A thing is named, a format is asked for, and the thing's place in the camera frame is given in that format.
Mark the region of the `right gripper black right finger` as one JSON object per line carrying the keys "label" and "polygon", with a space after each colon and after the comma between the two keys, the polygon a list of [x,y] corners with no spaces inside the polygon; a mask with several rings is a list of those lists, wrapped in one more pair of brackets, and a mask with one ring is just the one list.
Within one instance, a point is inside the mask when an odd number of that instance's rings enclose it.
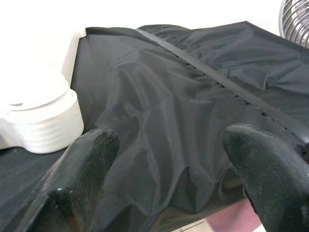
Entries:
{"label": "right gripper black right finger", "polygon": [[309,165],[284,140],[250,125],[222,134],[224,150],[267,232],[309,230]]}

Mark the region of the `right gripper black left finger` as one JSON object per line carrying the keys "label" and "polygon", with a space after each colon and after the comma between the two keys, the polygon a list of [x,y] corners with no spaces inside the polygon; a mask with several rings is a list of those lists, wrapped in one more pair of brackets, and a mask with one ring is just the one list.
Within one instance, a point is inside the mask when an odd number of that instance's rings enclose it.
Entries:
{"label": "right gripper black left finger", "polygon": [[105,177],[119,145],[117,133],[108,128],[79,137],[40,181],[21,219],[21,230],[91,231]]}

